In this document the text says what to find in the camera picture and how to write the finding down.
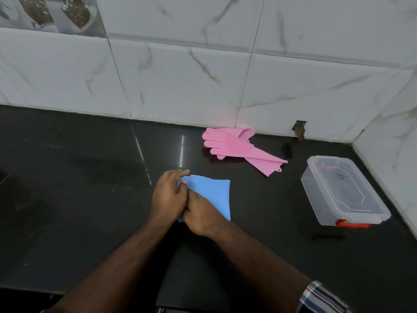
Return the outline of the person's left hand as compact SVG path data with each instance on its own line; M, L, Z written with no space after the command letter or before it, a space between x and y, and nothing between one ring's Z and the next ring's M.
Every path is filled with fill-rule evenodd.
M184 212L185 205L178 200L178 182L188 176L187 170L166 171L159 178L152 196L149 222L170 227Z

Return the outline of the person's right hand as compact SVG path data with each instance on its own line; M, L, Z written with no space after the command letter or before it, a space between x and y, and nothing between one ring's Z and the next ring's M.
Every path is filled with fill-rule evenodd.
M188 228L199 236L211 238L228 220L204 198L204 207L199 212L183 213Z

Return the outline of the blue cloth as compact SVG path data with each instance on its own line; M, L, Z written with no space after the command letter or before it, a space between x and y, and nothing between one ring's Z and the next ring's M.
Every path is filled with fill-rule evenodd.
M189 189L210 201L228 221L231 221L230 180L190 175L180 178L178 183L180 184L184 180L186 180Z

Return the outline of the person's left forearm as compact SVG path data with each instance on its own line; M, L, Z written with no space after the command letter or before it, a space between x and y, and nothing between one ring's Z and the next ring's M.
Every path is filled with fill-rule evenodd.
M41 313L123 313L146 263L173 223L148 219L53 307Z

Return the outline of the person's right forearm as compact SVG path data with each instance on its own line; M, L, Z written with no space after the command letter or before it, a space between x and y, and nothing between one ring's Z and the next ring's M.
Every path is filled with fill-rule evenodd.
M249 282L267 312L295 313L310 278L230 221L213 219L201 229Z

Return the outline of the pink silicone glove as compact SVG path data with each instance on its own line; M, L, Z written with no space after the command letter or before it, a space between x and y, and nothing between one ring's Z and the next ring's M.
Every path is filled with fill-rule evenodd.
M281 172L282 165L288 163L287 160L273 156L255 146L254 149L243 158L267 177L275 171Z
M255 131L250 128L207 128L202 139L204 146L218 159L243 158L254 149L249 142L254 135Z

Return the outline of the clear plastic container with lid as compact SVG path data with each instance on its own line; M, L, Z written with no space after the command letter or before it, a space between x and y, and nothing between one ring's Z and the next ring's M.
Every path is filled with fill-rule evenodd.
M383 200L348 158L308 158L301 182L322 226L369 228L391 217Z

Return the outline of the striped shirt sleeve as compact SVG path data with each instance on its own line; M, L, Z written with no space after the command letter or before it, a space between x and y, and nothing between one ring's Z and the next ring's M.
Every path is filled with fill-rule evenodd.
M326 289L312 281L300 296L295 313L352 313L350 307Z

